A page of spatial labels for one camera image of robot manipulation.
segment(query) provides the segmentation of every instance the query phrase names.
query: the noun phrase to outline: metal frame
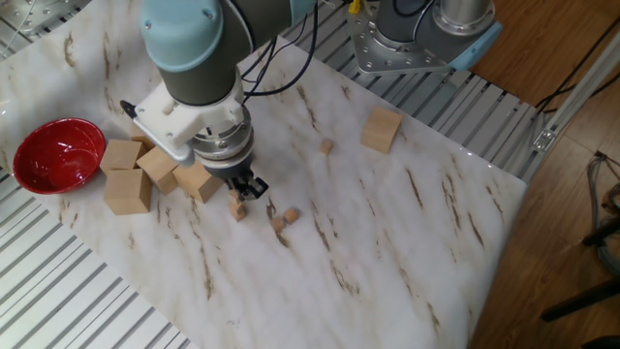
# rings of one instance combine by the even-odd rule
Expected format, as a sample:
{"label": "metal frame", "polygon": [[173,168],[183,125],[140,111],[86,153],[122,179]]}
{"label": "metal frame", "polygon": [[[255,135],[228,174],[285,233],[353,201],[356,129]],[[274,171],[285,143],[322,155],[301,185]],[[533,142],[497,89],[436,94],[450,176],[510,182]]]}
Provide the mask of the metal frame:
{"label": "metal frame", "polygon": [[547,153],[560,131],[573,119],[573,116],[583,107],[618,63],[620,63],[620,33],[615,35],[592,68],[574,88],[574,91],[562,107],[545,125],[532,144],[534,151],[542,154]]}

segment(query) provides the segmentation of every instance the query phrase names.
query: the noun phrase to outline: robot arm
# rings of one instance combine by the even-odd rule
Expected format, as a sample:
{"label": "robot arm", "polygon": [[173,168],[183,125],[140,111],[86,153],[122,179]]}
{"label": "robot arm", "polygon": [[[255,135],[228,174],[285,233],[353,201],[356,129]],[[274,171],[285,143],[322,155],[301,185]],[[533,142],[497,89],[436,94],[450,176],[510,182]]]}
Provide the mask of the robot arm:
{"label": "robot arm", "polygon": [[181,166],[198,160],[243,198],[258,198],[267,185],[250,170],[254,131],[236,65],[315,5],[143,0],[141,33],[163,82],[128,114]]}
{"label": "robot arm", "polygon": [[[163,82],[123,109],[181,166],[200,161],[243,199],[259,198],[267,185],[250,169],[254,130],[236,65],[317,9],[316,1],[143,0],[141,33]],[[431,56],[449,62],[443,69],[468,69],[501,32],[494,11],[491,0],[381,0],[368,35],[354,35],[358,59],[370,62],[372,48],[390,62],[384,69],[401,62],[430,71]]]}

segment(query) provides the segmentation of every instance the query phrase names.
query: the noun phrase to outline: red bowl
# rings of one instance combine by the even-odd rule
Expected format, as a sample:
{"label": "red bowl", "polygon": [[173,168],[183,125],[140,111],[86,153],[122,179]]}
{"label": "red bowl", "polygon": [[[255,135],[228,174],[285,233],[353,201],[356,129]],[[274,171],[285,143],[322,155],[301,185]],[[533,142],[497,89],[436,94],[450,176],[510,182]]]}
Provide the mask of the red bowl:
{"label": "red bowl", "polygon": [[79,118],[51,121],[17,149],[15,179],[38,194],[76,190],[97,173],[105,151],[104,134],[92,122]]}

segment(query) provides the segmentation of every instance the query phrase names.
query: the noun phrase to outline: wooden floor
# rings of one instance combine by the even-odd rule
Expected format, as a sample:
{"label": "wooden floor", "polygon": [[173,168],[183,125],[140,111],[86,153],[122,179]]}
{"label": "wooden floor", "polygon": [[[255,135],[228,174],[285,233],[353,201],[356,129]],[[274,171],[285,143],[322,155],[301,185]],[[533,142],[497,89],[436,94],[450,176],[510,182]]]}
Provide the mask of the wooden floor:
{"label": "wooden floor", "polygon": [[[595,249],[583,247],[580,239],[592,227],[585,170],[597,150],[620,160],[619,115],[617,83],[584,106],[542,163],[471,349],[579,348],[599,336],[620,335],[620,296],[550,324],[540,320],[543,309],[611,278]],[[619,181],[605,166],[601,168],[600,191]],[[611,245],[620,252],[618,238]]]}
{"label": "wooden floor", "polygon": [[[620,16],[617,0],[493,2],[504,32],[473,71],[532,105],[553,93],[609,24]],[[592,62],[594,59],[575,81],[581,79]]]}

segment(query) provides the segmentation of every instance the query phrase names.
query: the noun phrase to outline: black wire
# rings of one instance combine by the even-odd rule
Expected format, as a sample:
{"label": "black wire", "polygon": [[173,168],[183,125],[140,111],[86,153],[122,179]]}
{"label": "black wire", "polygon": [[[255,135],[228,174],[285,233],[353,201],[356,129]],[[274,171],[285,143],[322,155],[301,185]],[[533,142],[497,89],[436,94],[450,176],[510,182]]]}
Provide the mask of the black wire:
{"label": "black wire", "polygon": [[[620,72],[619,72],[619,73],[617,73],[615,76],[613,76],[613,78],[609,79],[609,81],[608,81],[608,82],[606,82],[606,83],[604,83],[601,87],[597,88],[597,89],[596,89],[596,91],[594,91],[594,92],[592,93],[592,96],[590,96],[589,98],[592,98],[592,97],[594,97],[594,96],[598,95],[599,93],[601,93],[601,92],[605,91],[605,89],[606,89],[606,88],[608,88],[608,87],[612,86],[614,82],[618,81],[618,79],[620,79]],[[571,86],[571,87],[567,88],[567,90],[568,90],[568,91],[570,91],[570,90],[574,89],[574,87],[575,87],[575,85],[573,85],[573,86]],[[556,111],[558,111],[558,109],[557,109],[557,108],[554,108],[554,109],[552,109],[552,110],[548,110],[548,111],[543,111],[543,112],[544,112],[544,113],[549,113],[549,112],[556,112]]]}
{"label": "black wire", "polygon": [[[287,48],[291,45],[294,45],[296,42],[299,41],[299,39],[301,38],[301,35],[303,34],[303,31],[306,29],[306,20],[308,19],[308,15],[306,15],[303,18],[303,24],[301,25],[301,31],[299,32],[299,35],[297,35],[297,37],[291,41],[290,43],[282,46],[280,49],[278,49],[275,54],[273,54],[273,56],[275,57],[276,55],[278,55],[278,53],[280,53],[284,48]],[[245,77],[248,76],[248,74],[250,74],[254,68],[256,68],[256,66],[263,61],[264,57],[266,56],[266,54],[269,52],[269,50],[271,49],[271,43],[269,43],[269,45],[267,45],[267,47],[264,49],[264,52],[261,53],[261,55],[259,56],[259,58],[250,66],[250,68],[248,68],[248,70],[245,71],[245,73],[243,73],[243,75],[241,75],[241,79],[243,79],[246,82],[250,82],[250,83],[256,83],[255,80],[250,80],[250,79],[246,79]]]}
{"label": "black wire", "polygon": [[422,10],[424,10],[424,8],[426,7],[426,5],[428,5],[429,2],[431,2],[432,0],[426,0],[426,2],[424,2],[424,4],[422,4],[422,6],[418,7],[417,9],[415,9],[413,12],[409,13],[409,14],[403,14],[402,12],[400,12],[400,10],[398,10],[398,4],[397,4],[397,0],[392,0],[391,1],[391,5],[394,8],[394,11],[396,12],[397,15],[402,16],[402,17],[412,17],[415,15],[418,15],[419,13],[422,12]]}
{"label": "black wire", "polygon": [[245,98],[243,99],[243,103],[242,103],[243,105],[245,105],[245,102],[247,102],[250,99],[250,97],[252,97],[252,94],[254,93],[254,91],[256,91],[256,89],[259,88],[261,81],[263,81],[264,74],[267,72],[267,69],[269,68],[269,64],[271,63],[271,60],[273,59],[277,41],[278,41],[278,37],[275,37],[273,38],[273,40],[271,40],[269,57],[267,58],[267,61],[264,63],[264,67],[259,72],[259,75],[256,77],[256,83],[254,84],[250,92],[244,92]]}
{"label": "black wire", "polygon": [[538,106],[540,106],[540,108],[538,108],[538,112],[537,113],[541,113],[542,111],[544,111],[544,109],[549,106],[549,104],[551,103],[551,101],[553,101],[553,99],[555,97],[561,95],[562,93],[566,93],[568,91],[571,91],[574,88],[574,86],[571,86],[571,87],[567,88],[566,90],[562,90],[562,87],[564,87],[567,83],[569,83],[569,81],[574,77],[574,75],[579,71],[579,69],[581,69],[581,67],[586,62],[586,60],[588,60],[588,58],[590,58],[590,56],[592,55],[594,50],[601,44],[601,42],[607,37],[607,35],[609,35],[609,33],[613,30],[613,28],[615,28],[615,26],[618,25],[619,23],[620,23],[620,16],[618,18],[616,18],[616,20],[614,20],[613,23],[611,23],[609,25],[609,27],[607,27],[605,32],[601,35],[601,37],[599,37],[599,40],[597,40],[596,43],[594,43],[594,45],[590,48],[590,50],[588,50],[588,52],[585,54],[585,56],[583,56],[581,61],[574,67],[573,71],[564,79],[564,81],[555,90],[555,92],[553,92],[551,95],[543,98],[539,102]]}
{"label": "black wire", "polygon": [[308,15],[306,15],[306,17],[303,19],[303,24],[301,25],[301,31],[299,32],[299,35],[297,35],[297,37],[291,41],[290,43],[282,46],[280,49],[278,49],[277,51],[275,51],[275,54],[273,55],[274,57],[278,55],[278,53],[280,53],[284,48],[287,48],[291,45],[294,45],[296,42],[299,41],[299,39],[301,39],[301,35],[303,34],[303,31],[306,29],[306,20],[308,19]]}
{"label": "black wire", "polygon": [[[275,53],[273,54],[273,57],[277,56],[278,53],[280,53],[284,48],[287,48],[291,45],[296,44],[296,42],[299,41],[299,39],[301,38],[301,35],[303,34],[303,31],[306,29],[306,20],[308,19],[308,15],[306,15],[306,17],[303,19],[303,24],[301,25],[301,31],[299,32],[299,35],[297,35],[297,37],[291,41],[290,43],[282,46],[280,49],[278,49],[277,51],[275,51]],[[250,79],[246,79],[246,78],[241,78],[242,80],[244,80],[245,82],[249,82],[249,83],[256,83],[256,80],[250,80]]]}
{"label": "black wire", "polygon": [[308,66],[310,66],[310,63],[312,62],[312,57],[314,56],[314,50],[317,47],[318,32],[319,32],[319,5],[316,4],[314,6],[314,28],[312,29],[312,45],[310,47],[310,51],[308,52],[308,59],[306,59],[306,62],[304,63],[303,68],[301,68],[301,71],[299,72],[299,74],[297,74],[297,76],[294,77],[294,79],[292,79],[289,83],[287,83],[286,85],[284,85],[284,86],[282,86],[280,88],[274,89],[272,91],[255,92],[256,86],[257,86],[257,85],[255,85],[255,88],[253,88],[253,90],[250,91],[250,92],[246,92],[245,95],[247,97],[271,96],[271,95],[274,95],[274,94],[282,93],[282,92],[288,90],[289,88],[291,88],[291,86],[295,85],[299,81],[299,79],[301,79],[303,74],[308,69]]}
{"label": "black wire", "polygon": [[264,48],[263,53],[261,53],[261,55],[259,56],[259,58],[257,58],[256,61],[254,61],[254,63],[252,63],[252,65],[250,66],[250,68],[248,68],[245,72],[243,72],[243,74],[241,74],[242,78],[245,78],[248,76],[248,74],[252,73],[252,71],[254,70],[254,68],[256,68],[256,66],[259,65],[259,63],[261,63],[264,59],[264,57],[267,55],[267,53],[269,52],[269,50],[271,49],[271,46],[273,46],[273,40],[269,43],[269,45],[267,45],[266,48]]}

